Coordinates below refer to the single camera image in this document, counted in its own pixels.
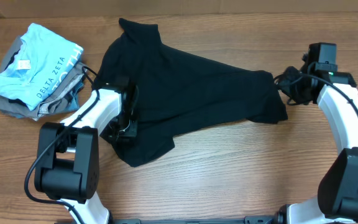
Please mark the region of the black t-shirt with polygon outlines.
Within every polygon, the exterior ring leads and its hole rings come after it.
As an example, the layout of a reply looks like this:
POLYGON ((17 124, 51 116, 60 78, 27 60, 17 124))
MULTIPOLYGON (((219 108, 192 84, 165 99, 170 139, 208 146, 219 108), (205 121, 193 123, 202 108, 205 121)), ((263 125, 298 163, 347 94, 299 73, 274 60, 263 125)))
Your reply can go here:
POLYGON ((269 124, 287 119, 271 73, 171 48, 155 24, 120 19, 119 25, 123 33, 104 54, 94 85, 103 88, 121 77, 136 84, 136 137, 125 141, 103 133, 128 165, 158 159, 174 148, 176 135, 242 119, 269 124))

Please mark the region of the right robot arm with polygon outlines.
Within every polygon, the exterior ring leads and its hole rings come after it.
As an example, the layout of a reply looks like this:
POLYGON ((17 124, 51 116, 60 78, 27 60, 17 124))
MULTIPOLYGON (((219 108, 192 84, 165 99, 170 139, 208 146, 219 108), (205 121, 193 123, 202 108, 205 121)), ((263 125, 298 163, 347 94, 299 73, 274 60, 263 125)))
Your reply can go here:
POLYGON ((348 72, 339 72, 336 44, 310 44, 303 66, 275 77, 288 106, 314 103, 324 113, 337 158, 322 178, 315 197, 284 205, 272 223, 358 223, 358 90, 348 72))

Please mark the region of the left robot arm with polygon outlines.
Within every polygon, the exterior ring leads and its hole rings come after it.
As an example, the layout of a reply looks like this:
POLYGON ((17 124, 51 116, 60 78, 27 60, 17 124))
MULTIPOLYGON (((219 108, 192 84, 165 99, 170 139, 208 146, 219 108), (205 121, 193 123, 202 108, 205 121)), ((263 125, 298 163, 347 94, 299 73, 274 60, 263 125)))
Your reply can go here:
POLYGON ((105 83, 69 118, 45 123, 39 133, 34 186, 48 202, 63 205, 75 223, 112 223, 111 212, 96 192, 99 182, 99 138, 130 143, 137 136, 134 107, 137 85, 127 77, 105 83))

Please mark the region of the dark blue folded shirt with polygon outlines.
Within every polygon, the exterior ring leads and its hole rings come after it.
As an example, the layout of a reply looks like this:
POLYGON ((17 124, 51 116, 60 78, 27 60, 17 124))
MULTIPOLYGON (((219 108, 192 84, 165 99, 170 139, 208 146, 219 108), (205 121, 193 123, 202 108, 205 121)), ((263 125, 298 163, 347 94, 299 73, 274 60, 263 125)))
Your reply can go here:
POLYGON ((32 111, 18 103, 8 103, 10 108, 4 113, 16 118, 31 118, 37 121, 44 116, 75 111, 79 108, 78 92, 82 88, 83 81, 79 79, 76 83, 70 83, 65 88, 58 87, 32 111))

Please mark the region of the grey folded shirt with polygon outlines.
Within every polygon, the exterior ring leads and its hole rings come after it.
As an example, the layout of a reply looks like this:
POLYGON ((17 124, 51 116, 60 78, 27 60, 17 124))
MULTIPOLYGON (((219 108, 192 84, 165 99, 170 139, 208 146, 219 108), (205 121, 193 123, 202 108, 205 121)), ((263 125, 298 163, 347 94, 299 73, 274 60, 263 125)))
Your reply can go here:
POLYGON ((17 37, 0 70, 0 111, 16 118, 79 108, 83 48, 63 37, 17 37))

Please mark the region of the light blue folded t-shirt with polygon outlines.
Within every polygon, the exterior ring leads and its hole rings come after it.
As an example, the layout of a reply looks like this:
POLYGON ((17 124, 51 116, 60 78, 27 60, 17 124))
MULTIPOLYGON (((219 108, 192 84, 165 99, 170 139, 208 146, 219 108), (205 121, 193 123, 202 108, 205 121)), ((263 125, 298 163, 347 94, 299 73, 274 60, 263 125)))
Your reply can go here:
POLYGON ((0 96, 34 110, 49 97, 81 59, 83 47, 32 23, 11 64, 0 72, 0 96))

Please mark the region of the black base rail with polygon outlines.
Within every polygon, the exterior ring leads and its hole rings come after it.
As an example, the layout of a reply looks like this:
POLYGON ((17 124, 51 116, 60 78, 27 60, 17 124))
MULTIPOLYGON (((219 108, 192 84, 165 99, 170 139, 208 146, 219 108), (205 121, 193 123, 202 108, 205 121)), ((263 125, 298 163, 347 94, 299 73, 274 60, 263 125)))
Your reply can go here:
POLYGON ((244 218, 212 218, 212 219, 187 219, 187 220, 140 220, 133 219, 109 219, 108 224, 272 224, 275 217, 271 215, 246 216, 244 218))

